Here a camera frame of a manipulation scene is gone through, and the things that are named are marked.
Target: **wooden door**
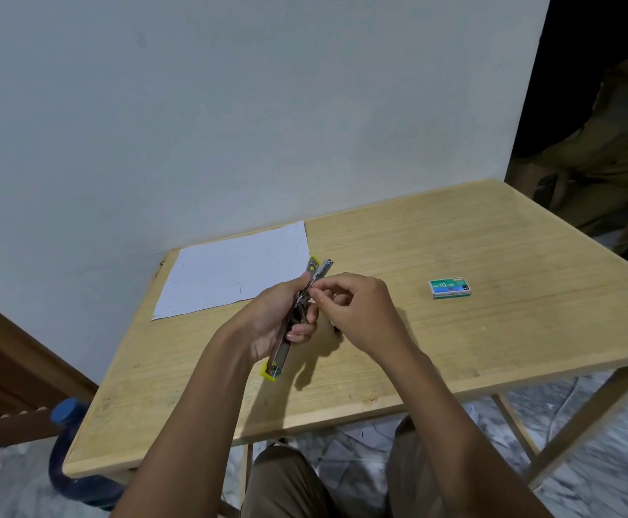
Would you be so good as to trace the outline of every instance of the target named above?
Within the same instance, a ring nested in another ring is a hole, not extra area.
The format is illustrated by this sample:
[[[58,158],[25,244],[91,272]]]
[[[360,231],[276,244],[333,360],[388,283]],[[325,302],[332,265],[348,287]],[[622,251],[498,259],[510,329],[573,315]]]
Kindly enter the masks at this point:
[[[96,384],[0,314],[0,447],[59,433],[50,410],[76,396],[91,401]]]

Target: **wooden table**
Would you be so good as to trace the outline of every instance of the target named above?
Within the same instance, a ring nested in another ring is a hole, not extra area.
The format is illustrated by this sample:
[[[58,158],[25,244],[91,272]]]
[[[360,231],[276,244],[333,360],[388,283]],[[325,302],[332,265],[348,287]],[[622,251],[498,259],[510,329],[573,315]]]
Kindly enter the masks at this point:
[[[415,341],[460,400],[494,395],[536,485],[628,403],[628,262],[504,183],[482,181],[306,222],[334,272],[382,278]],[[70,476],[128,479],[159,434],[206,342],[243,302],[151,321],[170,252],[69,450]],[[432,300],[428,280],[464,276],[471,297]],[[320,323],[275,383],[247,383],[233,444],[399,412],[379,366]],[[617,369],[541,452],[499,393]]]

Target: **khaki trousers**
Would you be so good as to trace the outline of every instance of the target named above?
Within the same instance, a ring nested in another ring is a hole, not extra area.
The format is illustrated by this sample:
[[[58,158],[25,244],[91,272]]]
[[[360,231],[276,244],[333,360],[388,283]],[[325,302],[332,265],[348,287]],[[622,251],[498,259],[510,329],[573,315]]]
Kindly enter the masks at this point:
[[[585,180],[569,189],[554,208],[557,216],[583,231],[628,203],[628,134],[602,118],[591,118],[535,156],[513,159],[511,177],[517,180],[518,172],[525,173],[530,164]]]
[[[412,420],[396,430],[386,469],[387,516],[444,518],[436,478]],[[336,518],[341,514],[326,486],[299,451],[274,445],[254,462],[241,518]]]

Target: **right hand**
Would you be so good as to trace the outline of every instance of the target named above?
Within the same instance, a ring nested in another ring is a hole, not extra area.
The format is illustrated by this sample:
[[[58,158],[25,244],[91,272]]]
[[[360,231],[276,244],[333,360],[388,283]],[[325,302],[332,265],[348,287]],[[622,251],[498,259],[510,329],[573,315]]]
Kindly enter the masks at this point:
[[[332,291],[333,299],[325,291]],[[309,295],[355,347],[376,361],[392,354],[396,345],[413,345],[382,280],[338,274],[314,282]]]

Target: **person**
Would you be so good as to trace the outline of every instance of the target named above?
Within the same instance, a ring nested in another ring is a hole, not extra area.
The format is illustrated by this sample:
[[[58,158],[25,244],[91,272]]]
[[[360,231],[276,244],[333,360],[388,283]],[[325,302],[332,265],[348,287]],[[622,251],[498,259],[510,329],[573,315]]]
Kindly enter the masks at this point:
[[[112,518],[215,518],[247,377],[269,355],[308,279],[267,289],[216,331]],[[398,427],[388,459],[392,516],[551,517],[413,343],[384,282],[343,273],[317,281],[310,295],[308,323],[287,338],[306,345],[323,311],[388,375],[411,417]],[[241,517],[339,515],[298,451],[273,445],[255,460]]]
[[[628,133],[593,116],[608,69],[628,76],[628,0],[551,0],[506,182],[558,174],[551,209],[586,233],[628,203]]]

